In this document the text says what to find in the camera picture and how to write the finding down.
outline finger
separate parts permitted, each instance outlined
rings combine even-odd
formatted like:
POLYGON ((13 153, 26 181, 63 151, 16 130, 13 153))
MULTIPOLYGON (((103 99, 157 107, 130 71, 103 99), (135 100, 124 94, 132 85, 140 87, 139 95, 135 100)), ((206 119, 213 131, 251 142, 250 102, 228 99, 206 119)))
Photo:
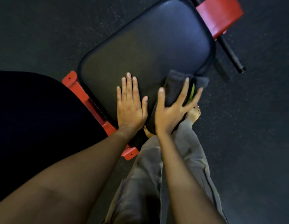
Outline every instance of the finger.
POLYGON ((127 100, 133 101, 131 74, 127 73, 127 100))
POLYGON ((163 110, 164 108, 165 108, 165 91, 164 91, 164 88, 161 87, 158 90, 158 100, 157 100, 156 109, 163 110))
POLYGON ((140 97, 139 97, 137 78, 133 77, 132 78, 132 82, 133 82, 133 102, 134 102, 135 105, 140 107, 141 104, 140 104, 140 97))
POLYGON ((148 100, 148 96, 145 96, 142 99, 142 118, 143 119, 147 119, 147 100, 148 100))
POLYGON ((202 90, 203 90, 202 88, 199 88, 197 90, 197 93, 196 93, 195 97, 193 98, 193 100, 189 104, 184 106, 184 108, 183 108, 184 112, 188 112, 190 109, 192 109, 193 107, 195 107, 197 105, 197 103, 199 102, 199 99, 202 95, 202 90))
POLYGON ((126 87, 127 87, 126 78, 123 77, 122 78, 122 102, 125 102, 127 98, 126 87))
POLYGON ((122 93, 121 93, 121 88, 119 86, 116 88, 116 98, 117 98, 118 104, 120 104, 122 102, 122 93))
POLYGON ((176 104, 179 105, 180 107, 183 105, 185 98, 187 97, 188 88, 189 88, 189 78, 187 77, 185 79, 181 93, 176 101, 176 104))

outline weight bench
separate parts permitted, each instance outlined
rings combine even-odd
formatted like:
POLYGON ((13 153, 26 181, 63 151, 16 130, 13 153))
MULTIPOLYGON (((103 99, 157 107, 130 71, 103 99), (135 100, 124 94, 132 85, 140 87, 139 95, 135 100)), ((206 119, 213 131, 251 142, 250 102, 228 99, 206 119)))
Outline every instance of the weight bench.
MULTIPOLYGON (((169 71, 205 75, 215 57, 214 40, 222 41, 219 36, 242 14, 236 0, 206 0, 196 8, 185 0, 161 0, 87 53, 63 84, 110 135, 118 127, 116 87, 127 72, 137 77, 141 99, 149 97, 150 115, 169 71)), ((223 46, 234 65, 239 62, 223 46)), ((122 154, 127 160, 138 154, 130 146, 122 154)))

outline gray pants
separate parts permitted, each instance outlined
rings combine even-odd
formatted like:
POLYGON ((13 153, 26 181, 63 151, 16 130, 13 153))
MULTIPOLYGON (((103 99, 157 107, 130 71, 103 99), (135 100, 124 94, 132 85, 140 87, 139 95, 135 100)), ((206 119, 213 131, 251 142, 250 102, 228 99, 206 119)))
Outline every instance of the gray pants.
MULTIPOLYGON (((185 164, 226 220, 205 153, 192 130, 191 121, 184 120, 172 137, 185 164)), ((160 144, 154 136, 142 146, 130 173, 121 182, 105 223, 166 223, 169 195, 163 172, 160 144)))

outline gym floor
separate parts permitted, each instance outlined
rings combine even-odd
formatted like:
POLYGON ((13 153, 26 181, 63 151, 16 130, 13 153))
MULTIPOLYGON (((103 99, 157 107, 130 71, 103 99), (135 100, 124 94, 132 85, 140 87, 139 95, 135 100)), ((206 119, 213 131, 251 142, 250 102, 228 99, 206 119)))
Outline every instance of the gym floor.
MULTIPOLYGON (((0 0, 0 70, 61 81, 90 50, 158 0, 0 0)), ((232 223, 289 223, 289 0, 238 0, 225 34, 246 66, 211 67, 194 125, 232 223)), ((102 223, 133 160, 121 158, 89 223, 102 223)))

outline bare foot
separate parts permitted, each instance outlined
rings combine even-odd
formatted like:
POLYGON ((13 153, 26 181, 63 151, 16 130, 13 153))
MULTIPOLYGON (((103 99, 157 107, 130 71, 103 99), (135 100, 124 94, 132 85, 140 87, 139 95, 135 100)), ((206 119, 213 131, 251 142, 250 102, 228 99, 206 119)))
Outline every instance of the bare foot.
POLYGON ((144 133, 146 134, 147 138, 155 136, 154 134, 152 134, 150 131, 147 130, 146 126, 144 126, 144 133))
POLYGON ((192 124, 194 124, 195 121, 198 120, 200 115, 201 115, 201 111, 200 111, 199 106, 197 105, 193 109, 187 112, 186 119, 190 119, 192 124))

